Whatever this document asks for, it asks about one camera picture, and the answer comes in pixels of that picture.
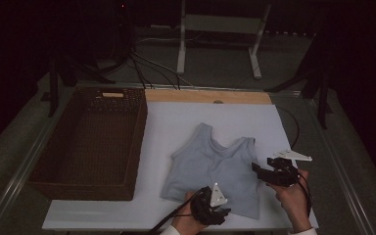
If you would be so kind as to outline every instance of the white sleeve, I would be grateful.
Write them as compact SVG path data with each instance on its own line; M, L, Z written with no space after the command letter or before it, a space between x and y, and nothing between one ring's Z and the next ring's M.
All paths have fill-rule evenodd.
M289 233L289 235L316 235L316 230L314 228L310 228L309 230L301 233Z
M170 225L167 229L165 229L161 235L180 235L178 230L174 228L172 225Z

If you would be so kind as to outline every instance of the wire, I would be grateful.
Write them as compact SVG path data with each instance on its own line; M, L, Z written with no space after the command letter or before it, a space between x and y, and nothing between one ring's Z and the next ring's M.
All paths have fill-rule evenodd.
M193 38L185 39L185 41L193 41L194 42L196 39L201 37L203 34L204 33L201 32ZM173 38L147 37L147 38L140 39L139 41L136 41L136 43L141 43L141 42L145 42L145 41L179 41L179 40L181 40L180 37L173 37Z
M116 14L115 14L115 9L112 8L112 13L113 13L113 24L115 23L115 17L116 17ZM115 28L115 31L113 32L113 47L112 47L112 51L109 55L109 58L112 58L113 55L115 54L115 50L116 50L116 32L117 32L117 28Z
M292 117L293 121L295 122L295 125L296 125L296 128L297 128L297 131L296 131L297 133L296 133L296 137L295 137L294 141L291 144L291 149L293 149L295 147L296 143L298 142L299 136L301 134L301 129L300 129L298 120L295 118L295 116L290 111L288 111L288 110L286 110L282 107L279 107L279 106L276 106L276 107L277 107L277 109L286 112L290 117Z
M183 207L185 207L187 204L189 204L197 195L199 195L201 192L203 192L206 188L202 188L198 190L194 195L191 196L187 201L185 201L182 205L177 207L175 210L173 210L170 214L168 214L163 220L161 220L154 228L152 228L149 232L146 233L146 235L153 235L155 234L158 229L162 227L170 218L174 217Z
M116 82L113 81L113 80L108 80L106 79L105 77L103 77L102 75L100 75L99 73L95 72L94 70L91 70L89 69L88 67L86 67L85 65L82 65L81 63L79 63L78 61L76 61L74 58L70 57L68 54L64 53L64 52L59 52L61 53L61 57L66 60L67 63L69 63L70 65L72 65L73 67L75 67L76 69L80 70L80 71L83 71L85 73L87 73L88 75L90 75L93 79L101 82L101 83L107 83L107 84L115 84Z
M255 72L258 68L260 68L260 66L257 66L257 67L253 70L253 72Z
M159 71L159 70L157 70L157 69L155 69L155 68L153 68L153 67L150 67L150 66L148 66L148 65L146 65L146 64L143 64L143 63L141 63L141 62L139 62L139 61L137 61L137 60L135 60L138 64L140 64L140 65L142 65L142 66L145 66L145 67L147 67L147 68L149 68L149 69L151 69L151 70L153 70L153 71L156 71L156 72L158 72L160 75L162 75L169 83L170 83L170 85L172 85L173 86L173 88L175 89L175 90L178 90L178 88L176 88L176 86L173 84L173 82L169 79L169 77L167 77L163 72L161 72L161 71Z
M210 46L224 46L224 45L236 45L236 43L240 42L241 38L236 33L222 33L222 32L204 32L203 35L206 38L207 42L201 42L198 40L194 40L193 42L198 45L210 45Z
M126 60L127 58L116 59L116 63L114 65L93 71L97 72L100 75L109 75L110 73L121 69L124 66Z
M146 59L146 58L144 58L144 57L141 57L141 56L140 56L139 54L137 54L136 52L131 52L131 54L132 54L132 55L135 55L136 57L138 57L138 58L140 58L140 59L142 59L142 60L144 60L144 61L146 61L146 62L149 62L149 63L151 63L151 64L153 64L153 65L155 65L155 66L161 67L161 68L163 68L163 69L165 69L165 70L167 70L167 71L171 71L172 73L174 73L174 74L176 75L176 77L177 77L179 80L182 80L182 81L185 82L186 84L192 86L193 88L196 88L195 85L191 84L189 81L187 81L187 80L185 80L184 78L182 78L182 77L181 77L176 71L174 71L174 70L172 70L172 69L170 69L170 68L168 68L168 67L165 67L165 66L163 66L163 65L160 65L160 64L158 64L158 63L156 63L156 62L150 61L150 60L148 60L148 59Z
M310 209L312 208L312 201L311 201L311 196L310 196L310 191L309 191L309 184L307 183L304 176L301 175L300 173L298 173L298 176L300 176L305 181L305 184L306 184L306 188L305 188L304 185L301 183L301 180L298 178L298 176L295 175L290 169L288 169L287 167L281 167L281 168L282 168L282 170L288 172L290 174L290 176L292 176L295 179L296 183L304 191L304 195L305 195L305 198L306 198L306 212L307 212L307 217L309 217L310 216Z
M146 89L145 82L144 82L144 81L146 81L147 83L150 84L151 89L155 89L155 88L154 88L154 85L152 85L152 82L151 82L150 80L148 80L148 79L143 75L142 71L140 70L139 66L137 65L136 60L134 60L133 57L131 57L131 56L130 56L130 59L132 60L133 65L135 66L134 69L136 69L136 71L137 71L137 74L138 74L138 76L139 76L140 82L141 82L142 85L143 85L143 88Z
M236 90L239 88L239 86L240 86L241 84L243 84L245 81L247 81L248 79L250 79L250 78L249 78L249 77L246 77L246 78L244 78L243 80L241 80L239 83L237 83L237 85L234 86L233 91L236 91Z

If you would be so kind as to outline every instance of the wooden strip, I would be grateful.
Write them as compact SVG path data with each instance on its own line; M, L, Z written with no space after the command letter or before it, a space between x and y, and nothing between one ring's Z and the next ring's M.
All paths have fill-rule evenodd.
M146 89L145 94L147 101L154 102L272 104L270 97L264 92Z

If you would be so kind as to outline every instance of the gray tank top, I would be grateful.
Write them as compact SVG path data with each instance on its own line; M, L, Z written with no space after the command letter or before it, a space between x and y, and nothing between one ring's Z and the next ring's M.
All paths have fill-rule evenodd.
M226 148L212 139L212 127L201 123L188 143L171 157L162 198L182 202L186 192L218 183L228 199L222 208L259 219L258 179L251 167L257 159L254 138L241 137Z

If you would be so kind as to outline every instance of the brown basket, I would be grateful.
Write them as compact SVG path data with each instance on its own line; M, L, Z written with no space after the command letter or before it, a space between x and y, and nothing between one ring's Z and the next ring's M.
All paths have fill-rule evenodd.
M132 200L146 117L143 89L76 88L28 183L49 199Z

